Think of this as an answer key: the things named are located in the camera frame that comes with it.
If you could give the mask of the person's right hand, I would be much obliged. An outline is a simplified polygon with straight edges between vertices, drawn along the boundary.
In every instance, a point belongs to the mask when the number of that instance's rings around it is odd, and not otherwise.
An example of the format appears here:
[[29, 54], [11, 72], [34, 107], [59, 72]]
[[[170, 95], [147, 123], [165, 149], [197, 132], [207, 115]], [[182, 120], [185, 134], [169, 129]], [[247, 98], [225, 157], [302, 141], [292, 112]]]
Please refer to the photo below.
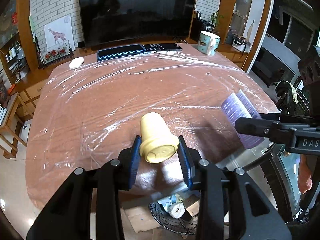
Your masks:
[[306, 155], [300, 156], [299, 169], [298, 169], [298, 188], [301, 194], [305, 194], [312, 188], [312, 173], [307, 164]]

